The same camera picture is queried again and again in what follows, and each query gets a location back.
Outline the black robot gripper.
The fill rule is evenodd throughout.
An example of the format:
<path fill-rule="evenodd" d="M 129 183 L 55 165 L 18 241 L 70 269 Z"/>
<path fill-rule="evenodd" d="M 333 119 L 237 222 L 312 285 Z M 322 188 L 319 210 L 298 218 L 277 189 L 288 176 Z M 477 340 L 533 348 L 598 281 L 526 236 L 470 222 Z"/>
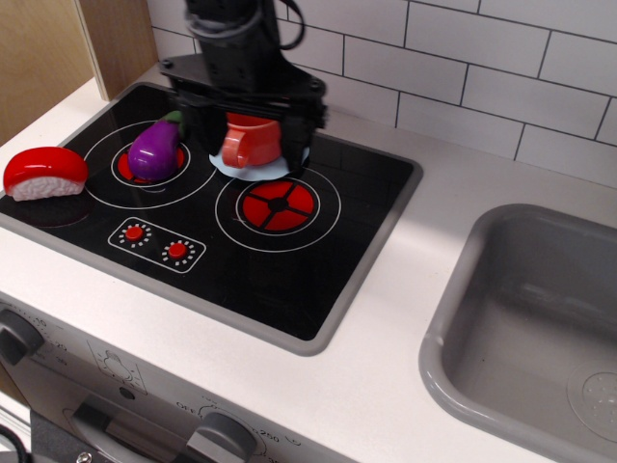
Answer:
<path fill-rule="evenodd" d="M 191 136 L 208 155 L 220 153 L 227 113 L 254 116 L 279 122 L 282 157 L 294 172 L 302 167 L 315 128 L 326 124 L 324 82 L 266 41 L 205 42 L 201 53 L 167 58 L 160 70 L 172 84 Z"/>

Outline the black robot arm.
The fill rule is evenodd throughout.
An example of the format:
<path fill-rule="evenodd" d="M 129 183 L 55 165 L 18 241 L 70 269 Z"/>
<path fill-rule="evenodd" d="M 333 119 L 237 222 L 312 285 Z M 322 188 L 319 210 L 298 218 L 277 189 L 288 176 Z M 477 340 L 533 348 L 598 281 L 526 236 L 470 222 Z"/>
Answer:
<path fill-rule="evenodd" d="M 305 33 L 282 43 L 271 1 L 189 1 L 184 18 L 201 51 L 165 59 L 160 71 L 190 134 L 215 154 L 229 113 L 273 120 L 287 167 L 300 169 L 314 131 L 326 123 L 325 83 L 282 55 Z"/>

